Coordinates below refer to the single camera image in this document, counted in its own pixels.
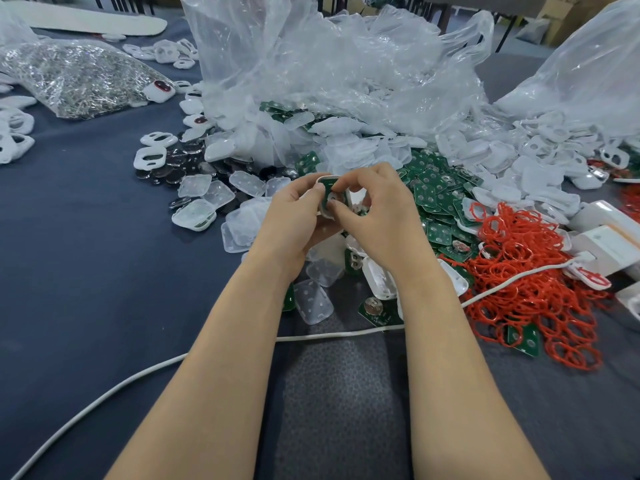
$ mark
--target floor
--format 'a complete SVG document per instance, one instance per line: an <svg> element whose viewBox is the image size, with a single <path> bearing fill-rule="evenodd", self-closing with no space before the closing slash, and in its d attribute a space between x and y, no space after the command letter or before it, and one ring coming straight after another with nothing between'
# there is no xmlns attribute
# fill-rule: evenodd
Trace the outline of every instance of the floor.
<svg viewBox="0 0 640 480"><path fill-rule="evenodd" d="M59 1L62 3L70 4L78 8L89 8L89 9L96 8L96 4L94 0L59 0ZM105 10L113 11L113 5L111 4L110 0L101 0L101 1ZM176 13L182 12L180 8L154 7L154 9L156 12L156 16L160 16L160 17L175 15ZM457 15L452 14L447 31L452 32L452 31L458 30L465 23L468 22L469 18L471 18L471 15L473 15L472 11L468 11L464 9L460 9ZM438 16L439 16L438 14L435 15L433 19L434 23L437 23ZM500 44L500 40L502 39L502 36L504 35L506 30L507 30L506 23L499 22L498 24L496 24L495 30L493 32L493 51L495 51L495 49L498 47L498 44ZM539 58L546 59L554 51L554 49L550 47L535 45L529 42L524 42L522 40L516 39L515 36L517 35L519 30L520 30L519 28L514 28L513 30L511 30L511 32L509 33L509 37L507 38L504 45L500 49L500 52L505 54L528 55L530 57L539 57Z"/></svg>

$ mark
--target table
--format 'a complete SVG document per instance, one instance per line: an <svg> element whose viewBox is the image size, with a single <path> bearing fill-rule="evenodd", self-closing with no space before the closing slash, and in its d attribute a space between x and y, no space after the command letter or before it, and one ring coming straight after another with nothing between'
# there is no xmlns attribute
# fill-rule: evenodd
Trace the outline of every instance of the table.
<svg viewBox="0 0 640 480"><path fill-rule="evenodd" d="M189 36L184 20L150 45ZM477 68L491 100L541 59L494 54ZM153 64L172 79L200 79ZM135 179L139 138L183 128L179 97L89 121L38 105L34 148L0 168L0 478L133 373L186 352L240 263L222 219L203 233L172 225L175 190ZM590 194L590 200L600 193ZM349 277L329 290L335 315L309 328L284 314L279 335L359 330L369 295ZM616 310L616 319L626 316ZM640 337L598 316L607 364L583 374L482 344L500 391L553 478L640 474ZM276 345L256 478L410 478L402 332ZM28 480L101 479L176 367L110 398L62 437Z"/></svg>

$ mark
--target white cord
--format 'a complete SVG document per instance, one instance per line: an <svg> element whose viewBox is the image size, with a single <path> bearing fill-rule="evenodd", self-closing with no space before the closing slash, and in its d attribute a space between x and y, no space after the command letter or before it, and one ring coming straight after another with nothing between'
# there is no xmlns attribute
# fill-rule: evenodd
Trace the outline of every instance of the white cord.
<svg viewBox="0 0 640 480"><path fill-rule="evenodd" d="M491 288L491 290L484 291L476 295L475 297L465 301L464 303L462 303L462 308L466 308L467 306L471 305L472 303L475 303L476 301L484 298L485 296L489 296L492 293L495 293L496 291L500 291L501 289L506 288L507 286L519 280L520 278L523 278L524 276L540 273L542 271L547 271L549 269L560 269L560 268L569 266L573 262L574 260L571 259L562 264L549 264L547 266L537 267L535 269L530 269L529 271L524 271L523 273L516 274L515 276L510 277L507 281L496 286L495 288ZM358 337L360 335L369 335L370 333L377 333L380 331L391 331L391 330L402 330L402 329L404 329L404 325L389 325L389 326L367 328L365 330L356 330L356 331L337 331L337 332L331 332L331 333L316 333L315 335L294 335L292 337L277 337L276 342L300 342L304 340L342 339L345 337ZM46 450L50 448L50 446L53 443L55 443L59 439L60 436L64 435L78 421L80 421L82 418L87 416L87 414L89 414L91 411L93 411L98 406L100 406L100 404L105 402L105 400L110 398L110 396L114 395L117 391L122 389L124 386L127 386L131 384L133 381L137 381L138 379L148 374L151 374L152 372L159 371L160 369L164 369L169 365L173 365L174 363L181 362L185 357L187 357L187 354L178 355L178 357L173 357L169 360L165 360L164 362L157 363L151 367L148 367L144 371L140 371L137 374L133 374L130 378L124 379L121 383L117 384L117 386L109 389L107 392L101 395L98 399L96 399L94 402L92 402L87 407L85 407L85 409L83 409L78 414L73 416L73 418L71 418L68 421L68 423L66 423L62 428L57 430L52 437L50 437L40 448L38 448L36 453L33 454L33 456L27 461L27 463L25 463L22 466L22 468L18 470L18 472L14 476L11 477L11 480L20 480L20 478L22 478L25 475L25 473L27 473L27 471L29 471L29 469L32 466L34 466L36 461L43 455L43 453Z"/></svg>

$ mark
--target left hand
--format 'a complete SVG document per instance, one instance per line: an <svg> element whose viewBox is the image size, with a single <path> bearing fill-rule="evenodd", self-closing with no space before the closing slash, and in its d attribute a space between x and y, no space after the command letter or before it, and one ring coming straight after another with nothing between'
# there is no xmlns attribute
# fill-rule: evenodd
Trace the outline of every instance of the left hand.
<svg viewBox="0 0 640 480"><path fill-rule="evenodd" d="M252 245L252 252L284 263L289 282L299 275L309 249L342 230L337 222L316 215L324 185L314 185L324 175L329 173L311 173L277 192Z"/></svg>

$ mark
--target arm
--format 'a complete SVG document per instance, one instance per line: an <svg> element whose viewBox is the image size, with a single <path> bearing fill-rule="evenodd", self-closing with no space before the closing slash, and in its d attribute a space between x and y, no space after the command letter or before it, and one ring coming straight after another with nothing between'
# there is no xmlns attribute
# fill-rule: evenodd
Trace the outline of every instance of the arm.
<svg viewBox="0 0 640 480"><path fill-rule="evenodd" d="M411 192L388 164L343 176L334 191L367 189L371 210L332 211L402 299L413 469L418 480L548 479L513 417L420 225Z"/></svg>
<svg viewBox="0 0 640 480"><path fill-rule="evenodd" d="M324 187L300 198L318 176L273 197L247 258L107 480L253 478L285 293L307 250L339 230L316 218Z"/></svg>

